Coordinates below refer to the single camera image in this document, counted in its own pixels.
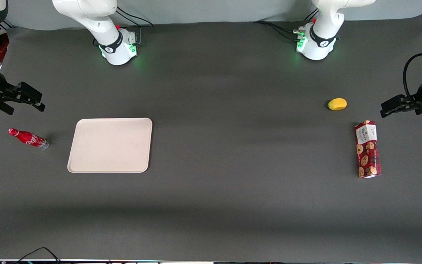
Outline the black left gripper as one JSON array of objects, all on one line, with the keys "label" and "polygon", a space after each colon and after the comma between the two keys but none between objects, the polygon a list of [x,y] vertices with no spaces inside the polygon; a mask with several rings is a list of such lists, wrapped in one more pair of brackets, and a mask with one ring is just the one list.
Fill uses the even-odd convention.
[{"label": "black left gripper", "polygon": [[407,88],[406,73],[403,74],[403,84],[405,93],[407,94],[406,107],[404,105],[405,95],[396,95],[381,103],[380,115],[382,118],[386,118],[398,112],[409,112],[413,110],[416,115],[422,114],[422,83],[414,95],[410,95]]}]

